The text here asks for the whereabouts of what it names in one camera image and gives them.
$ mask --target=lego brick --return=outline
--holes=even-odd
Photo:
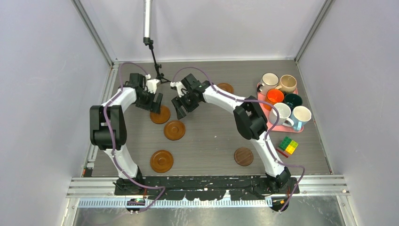
[[[292,141],[289,143],[289,145],[291,145],[293,148],[298,147],[298,143],[295,142],[294,140],[292,140]]]
[[[281,150],[280,148],[277,148],[277,151],[280,152],[280,154],[282,154],[284,157],[288,158],[289,157],[289,153]]]
[[[289,146],[286,148],[286,152],[288,152],[289,154],[294,153],[294,151],[295,151],[295,148],[292,147],[291,145],[289,145]]]
[[[288,145],[291,143],[292,139],[289,137],[285,137],[284,140],[280,143],[279,148],[285,150]]]

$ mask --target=dark brown coaster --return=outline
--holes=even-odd
[[[186,128],[181,121],[174,120],[165,125],[163,132],[169,140],[178,140],[184,136]]]
[[[159,150],[152,154],[150,164],[157,173],[168,172],[173,166],[173,156],[166,150]]]
[[[246,147],[240,147],[234,153],[234,160],[240,166],[249,166],[254,160],[254,154]]]
[[[229,83],[219,83],[217,85],[219,88],[223,89],[226,92],[229,92],[231,94],[234,94],[234,89],[233,86],[231,86]]]
[[[170,110],[168,107],[162,105],[161,106],[161,113],[157,114],[154,112],[150,113],[151,121],[155,124],[163,124],[170,119]]]

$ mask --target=gray table surface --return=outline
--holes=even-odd
[[[153,64],[140,64],[153,77],[156,75]],[[291,74],[298,81],[298,94],[303,98],[303,105],[309,106],[306,92],[299,71],[292,60],[279,61],[224,61],[224,62],[182,62],[162,63],[161,72],[172,79],[181,68],[195,66],[204,70],[215,84],[227,82],[234,88],[234,94],[242,97],[256,97],[256,85],[261,76],[272,72],[281,77]],[[130,73],[142,73],[134,65],[124,65],[121,70],[123,81],[127,81]],[[181,71],[177,80],[192,73],[198,80],[206,77],[194,69]],[[119,86],[115,81],[114,92]],[[162,104],[171,111],[170,120],[177,120],[176,111],[171,100],[177,92],[170,89],[169,84],[158,86],[157,92],[163,93]],[[234,117],[224,109],[201,103],[200,106],[181,121],[185,124],[186,133],[177,141],[168,140],[163,133],[165,124],[154,124],[150,113],[138,107],[131,106],[125,113],[128,130],[127,146],[133,160],[140,167],[144,176],[173,175],[264,175],[264,167],[255,148],[238,133]],[[308,122],[301,133],[275,132],[271,133],[275,146],[288,136],[299,143],[294,154],[289,158],[280,155],[285,163],[305,166],[306,174],[330,174],[324,156],[316,125]],[[254,154],[251,165],[242,167],[234,161],[234,152],[240,147],[247,147]],[[151,169],[150,158],[157,150],[168,150],[172,153],[174,164],[170,171],[159,174]],[[302,170],[290,168],[291,174],[299,175]],[[93,169],[93,176],[117,176],[117,171],[109,157],[99,151]]]

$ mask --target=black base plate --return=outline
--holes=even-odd
[[[229,190],[231,200],[263,200],[271,194],[287,194],[294,189],[296,178],[290,178],[277,191],[272,191],[267,185],[267,178],[260,176],[194,176],[194,177],[145,177],[141,182],[147,186],[165,186],[166,191],[160,200],[187,200],[199,198],[205,200],[220,200],[226,190]],[[142,195],[140,189],[128,179],[119,178],[115,184],[115,195]],[[147,189],[149,199],[155,197],[161,189]]]

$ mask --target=light blue mug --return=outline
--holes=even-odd
[[[292,114],[289,118],[294,121],[294,126],[292,128],[295,131],[300,131],[311,119],[311,111],[307,107],[297,106],[292,110]]]

